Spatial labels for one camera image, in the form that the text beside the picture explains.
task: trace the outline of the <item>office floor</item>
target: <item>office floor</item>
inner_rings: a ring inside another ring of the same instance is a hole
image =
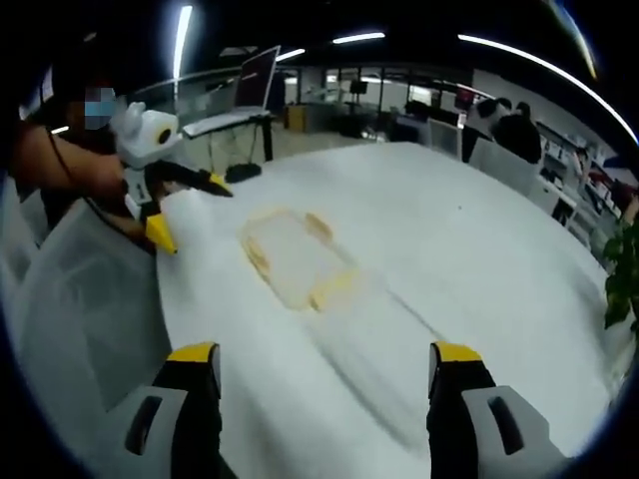
[[[369,143],[370,140],[347,138],[338,133],[304,134],[285,130],[282,124],[273,125],[274,160],[302,153]],[[230,165],[264,162],[262,130],[253,125],[205,135],[186,141],[187,155],[199,168],[223,173]]]

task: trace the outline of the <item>laptop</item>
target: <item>laptop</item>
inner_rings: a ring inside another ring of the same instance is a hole
[[[193,138],[252,117],[268,115],[267,101],[279,53],[280,47],[273,47],[244,62],[236,80],[238,88],[233,109],[187,125],[184,132]]]

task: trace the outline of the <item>ceiling light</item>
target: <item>ceiling light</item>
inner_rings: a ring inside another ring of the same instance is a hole
[[[58,135],[59,133],[63,133],[69,130],[69,127],[60,127],[60,128],[56,128],[55,130],[51,130],[51,134],[52,135]]]
[[[339,45],[341,43],[359,42],[361,40],[370,40],[373,38],[384,38],[384,37],[385,35],[381,32],[363,33],[361,35],[353,35],[351,37],[335,38],[332,42],[335,43],[336,45]]]
[[[459,38],[459,40],[463,40],[465,42],[478,43],[480,45],[485,45],[486,47],[497,48],[499,50],[503,50],[504,52],[512,53],[519,57],[525,58],[526,60],[530,60],[531,62],[534,62],[537,65],[541,65],[542,67],[547,68],[551,72],[556,73],[560,77],[565,78],[570,83],[572,83],[573,85],[575,85],[576,87],[580,88],[582,91],[590,95],[599,105],[605,108],[608,111],[608,113],[612,115],[614,119],[617,120],[617,122],[619,122],[619,124],[624,128],[624,130],[628,132],[628,134],[632,137],[633,141],[635,143],[639,143],[637,141],[636,135],[630,128],[630,125],[628,125],[626,121],[623,118],[621,118],[621,115],[615,112],[615,110],[610,105],[608,105],[603,98],[597,95],[592,89],[586,86],[583,82],[577,80],[575,77],[561,70],[559,67],[556,67],[553,64],[546,62],[545,60],[537,58],[534,55],[530,55],[529,53],[526,53],[524,51],[518,50],[513,47],[509,47],[508,45],[503,45],[501,43],[493,42],[490,40],[484,40],[483,38],[471,37],[468,35],[457,35],[457,37]]]
[[[287,60],[289,58],[296,57],[297,55],[301,55],[302,53],[305,53],[305,52],[306,50],[304,48],[298,48],[297,50],[293,50],[292,52],[282,53],[276,58],[276,62],[280,62],[282,60]]]
[[[173,54],[173,78],[180,78],[180,68],[182,67],[182,53],[184,43],[187,40],[187,30],[189,29],[189,20],[193,7],[187,5],[182,7],[180,11],[180,21],[178,22],[178,34],[176,35],[176,50]]]

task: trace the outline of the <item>white tablecloth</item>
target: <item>white tablecloth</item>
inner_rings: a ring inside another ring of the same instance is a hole
[[[222,344],[222,453],[239,477],[429,473],[427,451],[380,430],[248,263],[237,230],[272,207],[325,219],[360,264],[536,407],[564,454],[593,434],[610,399],[605,271],[526,198],[413,144],[277,161],[233,190],[163,201],[179,252],[158,255],[158,275],[172,346]]]

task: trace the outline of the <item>ceiling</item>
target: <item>ceiling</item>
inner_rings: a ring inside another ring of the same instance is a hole
[[[636,145],[612,117],[558,76],[510,54],[457,40],[464,33],[511,45],[541,57],[599,93],[639,132],[639,70],[629,61],[626,32],[631,4],[606,8],[602,2],[563,0],[597,52],[599,78],[590,76],[575,42],[548,8],[549,0],[448,0],[362,2],[305,0],[115,0],[93,15],[113,81],[122,93],[170,78],[175,32],[183,4],[194,6],[185,46],[183,74],[228,66],[220,58],[230,46],[282,44],[283,51],[306,48],[295,65],[424,64],[450,71],[473,68],[497,73],[561,105],[599,133],[617,152],[635,156]],[[382,41],[344,46],[332,38],[383,31]]]

